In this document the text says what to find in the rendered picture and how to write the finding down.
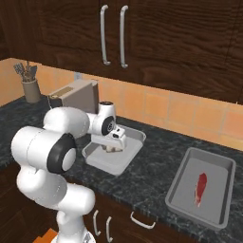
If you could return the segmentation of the grey slotted spatula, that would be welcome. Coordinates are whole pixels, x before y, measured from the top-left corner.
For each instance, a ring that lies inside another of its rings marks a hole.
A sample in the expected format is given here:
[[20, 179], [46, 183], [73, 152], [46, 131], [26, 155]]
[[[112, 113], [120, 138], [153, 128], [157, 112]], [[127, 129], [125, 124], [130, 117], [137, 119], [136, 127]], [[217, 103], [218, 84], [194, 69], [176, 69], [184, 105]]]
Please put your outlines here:
[[15, 72], [22, 77], [22, 80], [24, 81], [26, 79], [25, 77], [25, 69], [22, 63], [17, 63], [14, 66]]

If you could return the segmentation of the grey tupperware tray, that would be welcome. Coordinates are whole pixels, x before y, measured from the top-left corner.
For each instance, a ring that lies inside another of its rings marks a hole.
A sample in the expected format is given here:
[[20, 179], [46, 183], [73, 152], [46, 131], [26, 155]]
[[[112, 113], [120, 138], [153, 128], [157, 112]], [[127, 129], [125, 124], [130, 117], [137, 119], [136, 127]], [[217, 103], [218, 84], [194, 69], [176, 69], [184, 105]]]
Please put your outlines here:
[[126, 136], [126, 147], [120, 151], [107, 152], [103, 145], [90, 142], [82, 151], [85, 162], [114, 176], [119, 176], [142, 148], [146, 135], [136, 129], [118, 124], [116, 133]]
[[[190, 147], [165, 198], [167, 207], [211, 230], [224, 229], [229, 219], [235, 167], [233, 159]], [[195, 188], [202, 173], [207, 176], [207, 185], [197, 207]]]

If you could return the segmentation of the dark wooden spoon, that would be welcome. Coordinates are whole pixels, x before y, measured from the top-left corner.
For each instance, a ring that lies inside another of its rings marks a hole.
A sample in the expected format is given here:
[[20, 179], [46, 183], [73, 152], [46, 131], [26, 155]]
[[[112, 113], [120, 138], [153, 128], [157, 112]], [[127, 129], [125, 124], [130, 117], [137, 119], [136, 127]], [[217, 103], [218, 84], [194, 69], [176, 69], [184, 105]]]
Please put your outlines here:
[[29, 61], [27, 61], [27, 65], [26, 65], [25, 78], [26, 78], [26, 82], [31, 81]]

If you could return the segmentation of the dark wood wall cupboard door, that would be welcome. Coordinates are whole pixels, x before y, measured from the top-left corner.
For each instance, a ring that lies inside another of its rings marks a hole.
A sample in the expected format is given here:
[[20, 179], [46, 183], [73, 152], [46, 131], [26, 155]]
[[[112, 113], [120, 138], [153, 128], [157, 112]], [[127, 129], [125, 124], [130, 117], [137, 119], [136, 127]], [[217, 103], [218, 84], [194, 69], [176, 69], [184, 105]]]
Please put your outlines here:
[[227, 68], [241, 0], [117, 0], [122, 15], [118, 78], [234, 103]]
[[105, 76], [100, 12], [113, 0], [0, 0], [9, 55], [67, 70]]

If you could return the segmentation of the red raw steak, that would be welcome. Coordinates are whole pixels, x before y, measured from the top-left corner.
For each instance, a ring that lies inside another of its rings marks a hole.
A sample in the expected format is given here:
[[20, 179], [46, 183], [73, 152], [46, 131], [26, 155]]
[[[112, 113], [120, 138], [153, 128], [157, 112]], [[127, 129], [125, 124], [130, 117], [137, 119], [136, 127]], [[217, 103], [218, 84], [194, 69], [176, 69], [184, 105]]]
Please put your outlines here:
[[198, 177], [196, 188], [195, 188], [195, 205], [197, 207], [200, 206], [201, 199], [205, 191], [206, 185], [207, 185], [207, 176], [205, 173], [202, 173]]

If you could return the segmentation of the dark wood drawer front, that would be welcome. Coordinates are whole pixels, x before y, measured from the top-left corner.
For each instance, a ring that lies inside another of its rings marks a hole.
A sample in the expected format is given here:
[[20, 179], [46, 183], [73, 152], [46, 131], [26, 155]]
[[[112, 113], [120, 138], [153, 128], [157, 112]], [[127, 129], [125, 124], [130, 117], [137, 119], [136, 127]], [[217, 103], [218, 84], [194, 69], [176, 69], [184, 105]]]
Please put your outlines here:
[[132, 221], [132, 213], [122, 206], [121, 215], [124, 217], [124, 228], [121, 233], [123, 243], [197, 243], [187, 234], [179, 233], [166, 224], [157, 222], [153, 229], [145, 229]]

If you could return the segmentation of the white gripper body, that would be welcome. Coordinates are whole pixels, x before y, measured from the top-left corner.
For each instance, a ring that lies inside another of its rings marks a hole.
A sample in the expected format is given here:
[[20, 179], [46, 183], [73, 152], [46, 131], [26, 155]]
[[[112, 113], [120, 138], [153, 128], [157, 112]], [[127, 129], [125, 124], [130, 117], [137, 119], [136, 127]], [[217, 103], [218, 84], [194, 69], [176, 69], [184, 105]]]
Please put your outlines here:
[[126, 136], [113, 138], [109, 136], [92, 135], [91, 141], [100, 145], [111, 146], [123, 150], [126, 147]]

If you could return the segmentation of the grey toaster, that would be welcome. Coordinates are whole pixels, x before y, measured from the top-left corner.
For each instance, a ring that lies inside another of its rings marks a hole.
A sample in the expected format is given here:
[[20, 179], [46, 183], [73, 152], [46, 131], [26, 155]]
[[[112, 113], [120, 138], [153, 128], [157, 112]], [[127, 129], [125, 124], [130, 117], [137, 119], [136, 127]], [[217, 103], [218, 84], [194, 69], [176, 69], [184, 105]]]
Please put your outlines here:
[[47, 95], [51, 108], [70, 106], [87, 113], [98, 113], [99, 92], [98, 82], [78, 79]]

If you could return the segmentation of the grey utensil pot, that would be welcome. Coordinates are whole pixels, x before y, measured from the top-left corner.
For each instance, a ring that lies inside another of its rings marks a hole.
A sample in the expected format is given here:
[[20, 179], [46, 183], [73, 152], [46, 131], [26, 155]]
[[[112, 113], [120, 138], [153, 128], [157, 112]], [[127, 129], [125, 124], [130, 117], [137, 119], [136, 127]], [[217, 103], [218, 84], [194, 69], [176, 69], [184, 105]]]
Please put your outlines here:
[[22, 86], [28, 103], [37, 103], [41, 100], [41, 92], [37, 80], [22, 82]]

